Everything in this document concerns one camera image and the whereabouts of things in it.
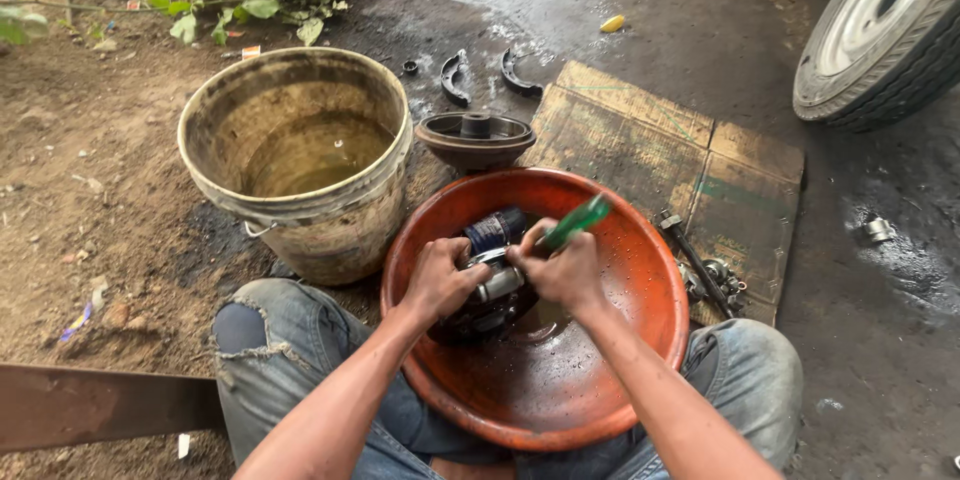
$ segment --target murky water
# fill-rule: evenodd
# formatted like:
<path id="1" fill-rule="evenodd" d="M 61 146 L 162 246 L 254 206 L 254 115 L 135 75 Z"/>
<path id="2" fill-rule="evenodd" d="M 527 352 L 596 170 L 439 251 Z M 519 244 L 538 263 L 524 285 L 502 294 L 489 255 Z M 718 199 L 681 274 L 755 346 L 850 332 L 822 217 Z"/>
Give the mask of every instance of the murky water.
<path id="1" fill-rule="evenodd" d="M 250 156 L 241 192 L 276 197 L 332 186 L 369 167 L 393 140 L 379 123 L 353 115 L 299 118 L 274 129 Z"/>

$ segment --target black tire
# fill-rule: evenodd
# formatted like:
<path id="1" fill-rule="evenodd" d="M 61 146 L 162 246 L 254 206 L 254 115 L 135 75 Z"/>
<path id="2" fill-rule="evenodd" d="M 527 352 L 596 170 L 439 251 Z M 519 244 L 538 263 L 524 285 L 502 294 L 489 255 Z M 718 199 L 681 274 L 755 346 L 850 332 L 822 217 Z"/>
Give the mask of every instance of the black tire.
<path id="1" fill-rule="evenodd" d="M 884 1 L 875 4 L 874 12 L 869 2 L 850 0 L 865 6 L 861 13 L 875 18 L 877 27 L 889 27 L 875 41 L 867 41 L 869 48 L 862 55 L 847 57 L 848 66 L 837 68 L 834 62 L 829 68 L 834 20 L 847 20 L 840 17 L 851 6 L 845 6 L 846 0 L 830 0 L 800 57 L 794 81 L 794 110 L 801 119 L 872 131 L 907 118 L 960 82 L 960 0 L 903 0 L 896 11 L 898 0 L 892 0 L 893 6 Z M 888 13 L 896 18 L 884 20 Z M 865 20 L 848 19 L 845 28 L 854 29 Z M 869 23 L 852 33 L 866 33 Z M 844 30 L 842 35 L 852 33 Z"/>

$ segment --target tire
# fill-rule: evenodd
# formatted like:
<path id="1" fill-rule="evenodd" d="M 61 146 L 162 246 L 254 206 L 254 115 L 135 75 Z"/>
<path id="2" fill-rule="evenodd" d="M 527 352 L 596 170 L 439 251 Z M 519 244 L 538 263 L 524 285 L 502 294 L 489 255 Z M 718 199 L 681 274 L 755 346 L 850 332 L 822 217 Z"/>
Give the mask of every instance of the tire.
<path id="1" fill-rule="evenodd" d="M 804 120 L 866 132 L 960 82 L 960 0 L 830 0 L 794 80 Z"/>

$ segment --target person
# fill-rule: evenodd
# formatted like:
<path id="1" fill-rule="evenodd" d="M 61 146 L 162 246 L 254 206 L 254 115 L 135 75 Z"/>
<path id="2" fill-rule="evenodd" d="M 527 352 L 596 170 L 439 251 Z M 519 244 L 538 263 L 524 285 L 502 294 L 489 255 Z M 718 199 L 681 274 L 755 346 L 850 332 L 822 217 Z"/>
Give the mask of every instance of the person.
<path id="1" fill-rule="evenodd" d="M 691 333 L 678 373 L 607 301 L 594 236 L 578 233 L 547 261 L 528 256 L 555 224 L 539 222 L 508 258 L 541 301 L 560 303 L 587 331 L 637 425 L 584 448 L 534 454 L 474 437 L 429 409 L 399 373 L 403 359 L 491 275 L 486 265 L 458 271 L 470 242 L 441 239 L 426 244 L 402 301 L 376 330 L 285 279 L 247 284 L 218 312 L 234 478 L 780 478 L 803 387 L 789 341 L 759 322 L 728 320 Z"/>

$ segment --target dirt ground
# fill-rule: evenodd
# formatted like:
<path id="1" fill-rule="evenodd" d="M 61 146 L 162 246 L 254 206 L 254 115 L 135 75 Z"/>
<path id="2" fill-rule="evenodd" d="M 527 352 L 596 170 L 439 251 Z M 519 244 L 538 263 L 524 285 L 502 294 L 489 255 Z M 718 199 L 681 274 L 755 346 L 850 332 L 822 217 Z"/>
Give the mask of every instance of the dirt ground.
<path id="1" fill-rule="evenodd" d="M 126 0 L 74 0 L 121 7 Z M 549 81 L 565 60 L 804 147 L 801 200 L 777 326 L 805 373 L 804 428 L 790 478 L 949 477 L 960 454 L 958 241 L 960 133 L 952 92 L 905 124 L 862 137 L 802 125 L 790 109 L 793 70 L 828 0 L 350 0 L 320 38 L 370 56 L 401 80 L 414 118 L 450 106 L 435 76 L 465 49 L 474 108 L 529 118 L 535 103 L 506 92 L 496 71 Z M 36 8 L 48 20 L 63 10 Z M 625 30 L 596 31 L 614 14 Z M 210 318 L 274 257 L 212 208 L 177 151 L 188 96 L 236 59 L 209 38 L 184 47 L 154 15 L 75 13 L 83 29 L 115 21 L 101 56 L 52 24 L 48 39 L 0 58 L 0 360 L 212 375 Z M 213 20 L 198 34 L 206 35 Z M 296 46 L 292 26 L 254 22 L 226 50 Z M 454 177 L 421 147 L 408 208 Z M 852 234 L 880 214 L 901 239 L 881 249 Z M 68 255 L 91 253 L 67 264 Z M 58 338 L 110 285 L 106 310 Z M 334 292 L 376 322 L 378 277 Z M 82 445 L 0 458 L 4 478 L 224 478 L 226 437 L 194 434 Z"/>

